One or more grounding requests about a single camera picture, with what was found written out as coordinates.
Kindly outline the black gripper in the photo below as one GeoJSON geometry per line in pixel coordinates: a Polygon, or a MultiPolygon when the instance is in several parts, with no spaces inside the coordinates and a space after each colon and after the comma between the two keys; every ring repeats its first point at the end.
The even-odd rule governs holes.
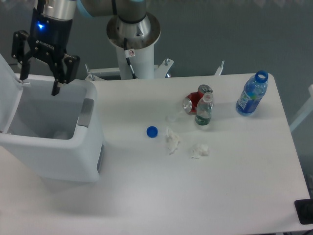
{"type": "Polygon", "coordinates": [[[63,84],[76,78],[80,64],[79,56],[65,55],[73,22],[73,9],[69,7],[35,7],[29,34],[25,30],[13,34],[11,56],[21,65],[20,81],[28,78],[32,57],[51,64],[54,76],[52,96],[60,92],[63,84]],[[30,50],[25,53],[25,43],[30,50]]]}

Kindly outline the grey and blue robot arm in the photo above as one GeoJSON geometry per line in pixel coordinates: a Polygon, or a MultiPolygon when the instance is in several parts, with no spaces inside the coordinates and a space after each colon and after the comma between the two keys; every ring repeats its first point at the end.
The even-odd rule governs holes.
{"type": "Polygon", "coordinates": [[[48,64],[54,77],[52,95],[72,82],[80,57],[67,53],[75,9],[90,17],[114,15],[127,24],[142,22],[147,15],[144,0],[37,0],[32,10],[30,31],[13,34],[11,56],[21,67],[19,83],[29,76],[30,59],[48,64]]]}

